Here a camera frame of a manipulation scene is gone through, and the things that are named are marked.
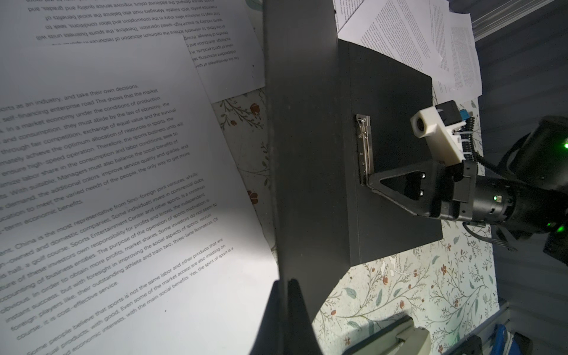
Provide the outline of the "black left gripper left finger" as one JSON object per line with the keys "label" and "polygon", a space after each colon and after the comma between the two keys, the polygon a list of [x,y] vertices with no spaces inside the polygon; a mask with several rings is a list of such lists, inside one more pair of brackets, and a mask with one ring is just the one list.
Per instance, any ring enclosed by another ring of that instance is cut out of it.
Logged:
{"label": "black left gripper left finger", "polygon": [[282,302],[280,281],[273,283],[260,327],[250,355],[284,354],[283,321],[280,319]]}

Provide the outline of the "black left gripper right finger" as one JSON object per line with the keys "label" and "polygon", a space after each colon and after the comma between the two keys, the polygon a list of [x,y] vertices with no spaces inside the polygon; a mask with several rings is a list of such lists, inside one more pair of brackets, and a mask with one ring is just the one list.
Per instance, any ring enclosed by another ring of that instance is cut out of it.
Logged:
{"label": "black left gripper right finger", "polygon": [[287,321],[285,327],[285,353],[293,355],[322,355],[307,312],[300,284],[296,279],[288,282]]}

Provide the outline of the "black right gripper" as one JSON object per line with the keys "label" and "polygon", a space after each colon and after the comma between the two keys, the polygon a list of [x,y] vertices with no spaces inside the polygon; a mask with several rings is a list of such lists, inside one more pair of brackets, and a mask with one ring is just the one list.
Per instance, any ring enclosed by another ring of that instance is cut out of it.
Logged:
{"label": "black right gripper", "polygon": [[367,187],[405,211],[511,233],[550,231],[550,192],[517,181],[480,176],[477,164],[424,161],[371,175]]}

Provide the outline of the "black file folder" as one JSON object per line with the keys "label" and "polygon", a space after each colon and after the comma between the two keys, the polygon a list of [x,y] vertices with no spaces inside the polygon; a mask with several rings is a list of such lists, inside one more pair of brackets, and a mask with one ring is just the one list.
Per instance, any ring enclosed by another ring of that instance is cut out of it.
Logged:
{"label": "black file folder", "polygon": [[350,267],[442,238],[438,220],[361,185],[356,145],[356,116],[368,115],[378,171],[427,161],[410,120],[432,105],[432,80],[340,40],[330,1],[265,1],[263,32],[280,276],[315,318]]}

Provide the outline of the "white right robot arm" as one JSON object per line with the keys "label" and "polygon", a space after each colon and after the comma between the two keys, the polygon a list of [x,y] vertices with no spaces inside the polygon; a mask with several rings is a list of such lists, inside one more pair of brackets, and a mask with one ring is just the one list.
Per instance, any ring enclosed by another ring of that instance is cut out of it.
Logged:
{"label": "white right robot arm", "polygon": [[447,165],[426,161],[375,173],[367,185],[409,213],[474,226],[494,226],[485,242],[513,247],[516,240],[546,234],[543,251],[567,262],[567,118],[548,115],[521,137],[498,164],[475,149],[472,160]]}

